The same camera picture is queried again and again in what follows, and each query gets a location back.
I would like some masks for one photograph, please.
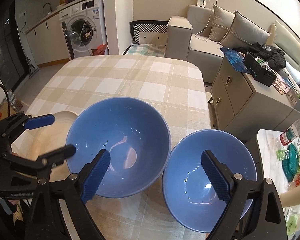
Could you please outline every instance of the kitchen counter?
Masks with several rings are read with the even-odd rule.
[[[48,14],[46,17],[42,18],[39,22],[37,22],[34,26],[32,26],[31,28],[28,28],[26,31],[25,31],[25,34],[28,34],[29,32],[31,32],[33,29],[35,29],[37,26],[39,26],[40,24],[44,23],[46,20],[48,20],[49,18],[57,15],[61,10],[65,9],[65,8],[68,8],[74,4],[77,4],[79,2],[82,2],[82,1],[85,1],[85,0],[75,0],[75,1],[72,1],[71,3],[67,3],[65,6],[62,6],[62,7],[59,7],[58,9],[54,10],[52,13]]]

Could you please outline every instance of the cabinet handle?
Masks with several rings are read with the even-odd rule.
[[[220,102],[221,102],[221,98],[217,98],[216,105],[219,104]]]
[[[228,77],[227,82],[226,82],[226,86],[228,86],[231,83],[231,81],[232,81],[232,77]]]

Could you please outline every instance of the black box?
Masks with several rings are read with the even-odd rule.
[[[276,75],[261,67],[261,65],[255,60],[256,57],[257,56],[253,53],[247,52],[243,59],[243,63],[256,81],[270,87],[275,81]]]

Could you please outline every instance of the sofa armrest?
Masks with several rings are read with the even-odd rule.
[[[184,17],[172,16],[168,23],[167,47],[164,56],[186,61],[191,35],[190,22]]]

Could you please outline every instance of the cardboard box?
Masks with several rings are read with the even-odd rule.
[[[292,107],[300,112],[300,99],[296,95],[295,91],[290,88],[290,90],[286,93],[286,96]]]
[[[10,115],[20,112],[23,107],[22,103],[15,97],[11,90],[8,92],[8,96],[10,100]],[[0,104],[0,113],[2,114],[0,120],[8,117],[8,102],[6,98]]]

